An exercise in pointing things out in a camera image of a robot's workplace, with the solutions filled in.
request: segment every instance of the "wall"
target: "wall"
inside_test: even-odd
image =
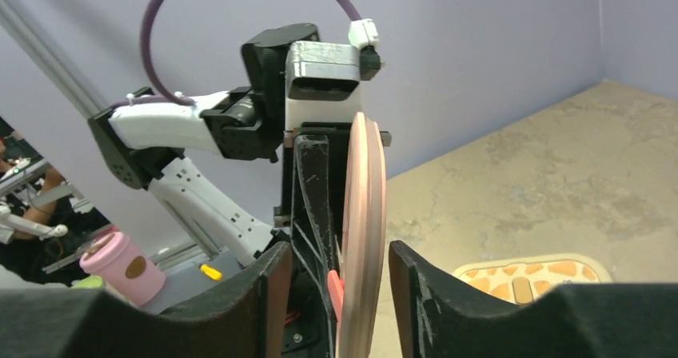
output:
[[[606,77],[678,99],[678,0],[601,0]]]
[[[137,35],[147,0],[24,2],[111,101],[146,84]],[[353,2],[382,36],[386,67],[367,88],[365,111],[393,133],[390,176],[603,77],[598,0]],[[316,22],[326,41],[345,42],[348,22],[333,0],[169,0],[154,31],[154,58],[171,89],[230,89],[245,84],[240,44],[293,22]],[[85,123],[9,38],[0,37],[0,50],[10,55],[0,63],[0,90],[10,101],[0,115],[145,248],[181,237],[156,203],[108,174]],[[190,156],[218,188],[270,218],[279,165]]]

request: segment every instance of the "metal pole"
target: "metal pole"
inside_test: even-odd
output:
[[[83,117],[92,117],[109,105],[19,0],[0,0],[0,26]]]

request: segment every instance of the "pink bucket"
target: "pink bucket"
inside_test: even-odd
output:
[[[137,306],[152,300],[167,279],[130,237],[121,232],[102,236],[80,258],[80,266],[86,273],[103,278]]]

